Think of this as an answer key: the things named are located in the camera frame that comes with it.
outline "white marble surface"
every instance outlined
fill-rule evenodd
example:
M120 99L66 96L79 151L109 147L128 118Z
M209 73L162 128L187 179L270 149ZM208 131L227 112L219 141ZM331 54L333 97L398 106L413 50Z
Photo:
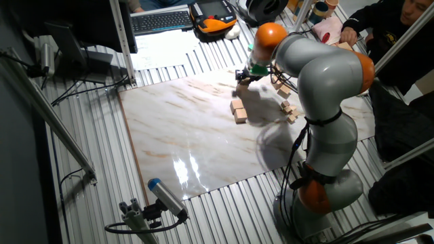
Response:
M240 95L248 122L237 125L229 107L238 99L235 84L233 71L220 70L119 94L145 186L160 178L186 199L288 162L305 124L298 96L288 99L301 113L290 125L269 77L254 82ZM374 117L363 99L343 101L342 110L354 118L359 140L374 135ZM305 154L299 149L294 160L300 158ZM145 191L153 203L155 196Z

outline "handheld device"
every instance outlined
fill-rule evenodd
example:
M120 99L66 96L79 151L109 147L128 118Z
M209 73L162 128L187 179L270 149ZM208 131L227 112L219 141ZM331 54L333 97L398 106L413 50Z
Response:
M205 0L189 5L196 30L207 35L221 35L237 22L237 14L225 0Z
M136 234L145 243L158 244L157 239L152 235L153 233L171 230L189 218L189 212L185 205L159 178L150 179L148 187L157 196L155 203L144 207L143 210L141 210L137 199L131 199L131 205L127 205L125 202L120 203L119 208L123 212L121 216L123 223L106 225L105 231L114 234ZM156 221L156 219L161 218L161 212L167 210L175 215L178 221L171 226L157 228L161 226L161 222ZM144 220L153 221L153 223L148 224ZM113 228L116 226L128 226L131 230Z

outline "black stand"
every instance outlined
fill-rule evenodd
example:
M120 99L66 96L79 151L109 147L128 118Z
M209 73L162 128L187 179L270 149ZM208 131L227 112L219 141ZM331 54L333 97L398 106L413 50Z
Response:
M154 221L149 225L149 227L156 228L161 226L161 222L155 220L157 218L161 218L162 211L167 211L167 210L168 208L164 205L164 203L161 202L160 199L157 199L154 204L144 207L142 214L145 220Z
M62 51L56 76L67 79L86 78L87 81L105 83L111 68L112 54L83 51L70 24L46 22L45 25Z

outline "black jacket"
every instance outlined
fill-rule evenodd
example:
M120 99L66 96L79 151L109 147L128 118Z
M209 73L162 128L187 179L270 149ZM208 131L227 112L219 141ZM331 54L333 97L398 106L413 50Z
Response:
M372 27L374 38L366 46L375 64L409 29L400 20L403 3L404 0L384 0L366 6L343 25L357 33ZM396 85L406 94L414 82L434 69L433 32L434 21L431 21L378 73L378 78L386 85Z

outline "robotic arm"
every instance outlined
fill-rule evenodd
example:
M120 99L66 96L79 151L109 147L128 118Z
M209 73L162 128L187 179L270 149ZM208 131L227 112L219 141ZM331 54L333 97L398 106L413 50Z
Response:
M257 80L258 66L263 70L273 58L283 72L298 77L298 97L310 127L309 153L302 178L291 185L296 194L284 189L291 193L278 196L287 198L284 206L279 201L278 209L290 213L287 221L305 239L330 226L326 214L350 205L363 192L359 176L343 170L356 149L357 128L340 103L367 90L375 71L367 56L301 35L288 36L280 27L268 23L258 29L245 76L238 73L237 80L239 85Z

